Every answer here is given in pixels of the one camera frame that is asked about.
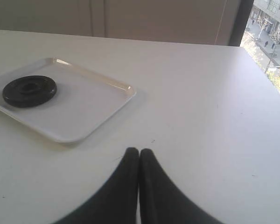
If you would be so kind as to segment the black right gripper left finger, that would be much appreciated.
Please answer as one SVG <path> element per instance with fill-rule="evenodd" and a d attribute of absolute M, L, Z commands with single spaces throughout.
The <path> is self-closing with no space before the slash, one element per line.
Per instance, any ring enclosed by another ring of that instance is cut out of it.
<path fill-rule="evenodd" d="M 138 202 L 139 151 L 126 149 L 104 185 L 57 224 L 134 224 Z"/>

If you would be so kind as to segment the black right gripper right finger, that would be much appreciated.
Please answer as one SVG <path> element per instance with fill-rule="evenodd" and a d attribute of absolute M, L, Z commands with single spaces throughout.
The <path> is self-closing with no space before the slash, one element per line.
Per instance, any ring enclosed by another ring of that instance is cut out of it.
<path fill-rule="evenodd" d="M 170 180 L 151 149 L 140 152 L 140 218 L 143 224 L 215 224 Z"/>

